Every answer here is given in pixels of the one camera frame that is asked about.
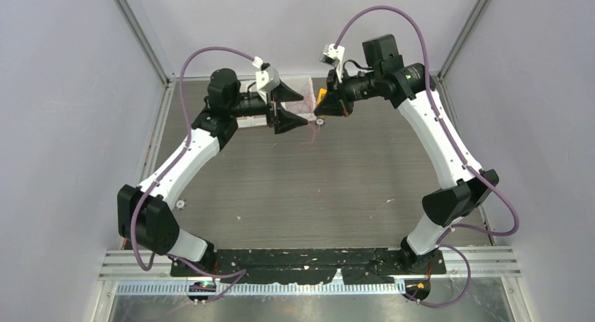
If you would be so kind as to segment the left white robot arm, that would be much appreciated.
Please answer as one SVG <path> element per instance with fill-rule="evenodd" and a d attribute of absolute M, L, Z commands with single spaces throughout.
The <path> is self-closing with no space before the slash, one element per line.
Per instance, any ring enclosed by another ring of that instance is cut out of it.
<path fill-rule="evenodd" d="M 137 186 L 124 185 L 117 196 L 120 235 L 157 255 L 188 260 L 199 276 L 214 270 L 212 243 L 180 228 L 172 208 L 199 170 L 231 140 L 241 117 L 264 116 L 276 134 L 305 126 L 308 120 L 284 108 L 302 102 L 272 67 L 256 72 L 252 83 L 241 82 L 229 68 L 210 76 L 206 105 L 190 125 L 180 146 Z"/>

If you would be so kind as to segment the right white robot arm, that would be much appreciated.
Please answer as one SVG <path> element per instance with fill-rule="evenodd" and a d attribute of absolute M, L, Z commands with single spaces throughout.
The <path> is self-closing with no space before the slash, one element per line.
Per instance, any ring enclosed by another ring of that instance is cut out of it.
<path fill-rule="evenodd" d="M 362 43 L 366 66 L 354 76 L 345 71 L 345 49 L 328 44 L 320 61 L 332 66 L 326 89 L 319 94 L 316 116 L 349 116 L 357 101 L 382 97 L 411 125 L 436 172 L 439 189 L 422 198 L 424 214 L 401 241 L 396 254 L 403 270 L 418 273 L 438 248 L 440 237 L 470 215 L 490 195 L 482 182 L 499 182 L 495 170 L 484 170 L 468 152 L 450 119 L 424 65 L 405 65 L 393 35 Z"/>

